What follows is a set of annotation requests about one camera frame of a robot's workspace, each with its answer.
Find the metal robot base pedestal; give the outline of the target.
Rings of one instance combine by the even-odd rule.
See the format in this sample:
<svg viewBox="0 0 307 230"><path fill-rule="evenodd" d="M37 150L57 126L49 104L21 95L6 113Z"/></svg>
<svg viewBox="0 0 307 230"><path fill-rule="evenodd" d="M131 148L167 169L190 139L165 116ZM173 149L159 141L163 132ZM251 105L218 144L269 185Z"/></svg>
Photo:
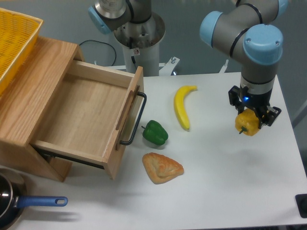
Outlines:
<svg viewBox="0 0 307 230"><path fill-rule="evenodd" d="M176 75L175 68L180 59L171 57L166 63L160 63L160 43L165 36L165 23L156 13L144 23L128 22L114 31L116 40L121 44L127 72L135 73L137 67L143 67L143 75Z"/></svg>

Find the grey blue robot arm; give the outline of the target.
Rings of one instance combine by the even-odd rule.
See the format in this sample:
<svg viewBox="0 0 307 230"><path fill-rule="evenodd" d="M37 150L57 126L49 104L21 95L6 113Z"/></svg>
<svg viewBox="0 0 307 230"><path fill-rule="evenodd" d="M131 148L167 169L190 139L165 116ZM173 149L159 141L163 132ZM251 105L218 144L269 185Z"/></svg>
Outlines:
<svg viewBox="0 0 307 230"><path fill-rule="evenodd" d="M204 43L242 65L240 85L229 91L229 101L239 114L252 110L258 128L271 126L281 113L270 106L283 53L282 32L272 21L287 5L285 0L239 0L232 12L210 12L200 25ZM149 0L98 0L88 13L101 33L112 33L121 44L128 72L140 66L145 76L158 75L165 23L152 11Z"/></svg>

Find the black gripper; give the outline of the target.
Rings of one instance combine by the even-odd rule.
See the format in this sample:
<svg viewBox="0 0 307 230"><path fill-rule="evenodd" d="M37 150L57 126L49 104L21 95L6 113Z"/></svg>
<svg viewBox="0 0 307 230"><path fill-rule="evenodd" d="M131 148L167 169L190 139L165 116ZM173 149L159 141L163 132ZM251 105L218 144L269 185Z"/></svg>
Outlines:
<svg viewBox="0 0 307 230"><path fill-rule="evenodd" d="M239 87L233 86L228 91L229 103L242 113L245 108L255 112L259 120L258 128L271 127L275 119L280 115L281 109L270 106L273 82L266 84L243 83Z"/></svg>

